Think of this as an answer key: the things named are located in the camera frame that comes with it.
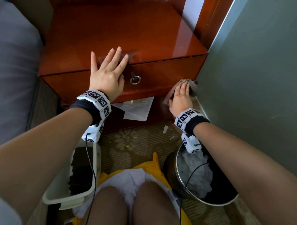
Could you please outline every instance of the ring drawer pull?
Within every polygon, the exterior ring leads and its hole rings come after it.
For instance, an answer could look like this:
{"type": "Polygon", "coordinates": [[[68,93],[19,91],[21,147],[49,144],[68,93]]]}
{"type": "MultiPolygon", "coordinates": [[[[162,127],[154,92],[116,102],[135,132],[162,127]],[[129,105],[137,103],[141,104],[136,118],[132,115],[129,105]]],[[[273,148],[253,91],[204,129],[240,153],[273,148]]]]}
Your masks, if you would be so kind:
{"type": "Polygon", "coordinates": [[[141,77],[136,76],[134,72],[132,72],[131,75],[132,75],[132,78],[130,79],[130,83],[133,85],[139,84],[141,81],[141,77]]]}

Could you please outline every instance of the cable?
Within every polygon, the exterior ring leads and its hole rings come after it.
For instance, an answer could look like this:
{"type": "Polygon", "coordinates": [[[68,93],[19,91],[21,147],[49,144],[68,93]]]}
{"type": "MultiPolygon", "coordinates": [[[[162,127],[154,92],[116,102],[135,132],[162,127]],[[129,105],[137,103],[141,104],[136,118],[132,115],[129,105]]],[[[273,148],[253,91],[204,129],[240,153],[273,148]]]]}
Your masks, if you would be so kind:
{"type": "Polygon", "coordinates": [[[87,133],[86,135],[86,151],[87,151],[87,156],[88,156],[88,159],[89,159],[89,162],[90,162],[90,167],[92,169],[92,172],[93,172],[93,175],[94,175],[94,178],[95,178],[95,189],[94,189],[94,195],[93,195],[93,199],[92,199],[92,203],[91,203],[91,207],[90,207],[90,211],[89,211],[89,214],[88,214],[88,218],[87,218],[87,221],[86,221],[86,224],[88,224],[88,221],[89,221],[89,217],[90,217],[90,213],[91,213],[91,209],[92,209],[92,205],[93,205],[93,202],[94,202],[94,198],[95,198],[95,193],[96,193],[96,185],[97,185],[97,181],[96,181],[96,174],[95,174],[95,171],[92,167],[92,163],[91,163],[91,160],[90,160],[90,157],[89,157],[89,153],[88,153],[88,144],[87,144],[87,136],[90,135],[91,133],[87,133]]]}
{"type": "MultiPolygon", "coordinates": [[[[205,164],[208,164],[208,162],[203,163],[203,164],[201,164],[200,166],[198,166],[196,169],[194,169],[194,171],[192,172],[192,174],[191,174],[191,176],[189,177],[188,181],[186,182],[184,191],[186,191],[187,185],[188,185],[188,183],[189,183],[191,177],[193,176],[194,172],[195,172],[199,167],[201,167],[201,166],[203,166],[203,165],[205,165],[205,164]]],[[[181,225],[181,206],[179,207],[179,223],[180,223],[180,225],[181,225]]]]}

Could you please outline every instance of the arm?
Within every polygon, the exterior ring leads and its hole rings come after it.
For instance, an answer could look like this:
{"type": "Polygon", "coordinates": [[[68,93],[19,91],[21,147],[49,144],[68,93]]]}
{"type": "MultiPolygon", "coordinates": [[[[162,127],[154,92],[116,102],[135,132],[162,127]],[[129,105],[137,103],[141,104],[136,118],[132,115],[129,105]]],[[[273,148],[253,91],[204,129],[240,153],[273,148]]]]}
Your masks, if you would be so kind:
{"type": "MultiPolygon", "coordinates": [[[[123,91],[128,56],[117,66],[121,49],[111,49],[100,69],[91,56],[90,89],[104,92],[113,101],[123,91]]],[[[25,222],[93,119],[81,108],[72,108],[0,146],[0,196],[25,222]]]]}
{"type": "MultiPolygon", "coordinates": [[[[170,110],[191,108],[188,87],[179,85],[170,110]]],[[[262,224],[295,224],[297,178],[263,152],[210,123],[194,128],[241,198],[262,224]]]]}

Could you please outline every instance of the yellow towel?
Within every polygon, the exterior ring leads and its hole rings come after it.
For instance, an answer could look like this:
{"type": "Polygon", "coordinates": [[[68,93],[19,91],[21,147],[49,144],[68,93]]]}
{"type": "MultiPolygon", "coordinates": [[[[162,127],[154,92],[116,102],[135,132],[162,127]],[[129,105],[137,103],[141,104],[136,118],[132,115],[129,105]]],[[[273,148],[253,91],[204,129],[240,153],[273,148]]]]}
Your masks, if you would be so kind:
{"type": "MultiPolygon", "coordinates": [[[[167,188],[169,188],[170,190],[172,190],[172,188],[170,187],[169,183],[167,182],[164,174],[161,171],[161,167],[159,164],[159,157],[157,155],[157,153],[153,153],[153,160],[152,161],[148,161],[148,162],[144,162],[138,166],[135,166],[132,169],[143,169],[144,171],[146,171],[147,173],[153,175],[157,180],[159,180],[160,182],[162,182],[167,188]]],[[[106,174],[106,173],[101,173],[100,178],[99,178],[99,182],[98,182],[98,186],[101,185],[103,182],[105,182],[106,180],[108,180],[109,178],[111,178],[112,176],[123,172],[124,169],[122,170],[118,170],[115,171],[111,174],[106,174]]],[[[81,218],[75,217],[73,219],[73,224],[74,225],[80,225],[81,223],[81,218]]],[[[187,215],[185,214],[185,212],[183,210],[181,210],[181,222],[183,225],[192,225],[192,223],[190,222],[189,218],[187,217],[187,215]]]]}

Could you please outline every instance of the drawer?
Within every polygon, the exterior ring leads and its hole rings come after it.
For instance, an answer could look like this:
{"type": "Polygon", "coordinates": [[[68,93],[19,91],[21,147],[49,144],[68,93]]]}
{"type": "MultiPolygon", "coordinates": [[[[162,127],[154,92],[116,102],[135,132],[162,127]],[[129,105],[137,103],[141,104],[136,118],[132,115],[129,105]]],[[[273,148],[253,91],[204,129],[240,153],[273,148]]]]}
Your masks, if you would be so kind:
{"type": "MultiPolygon", "coordinates": [[[[181,79],[195,79],[206,56],[196,56],[174,60],[127,65],[123,74],[125,85],[123,93],[114,101],[123,102],[140,98],[167,94],[181,79]],[[139,76],[138,82],[133,76],[139,76]]],[[[89,89],[90,71],[43,76],[42,79],[66,103],[89,89]]]]}

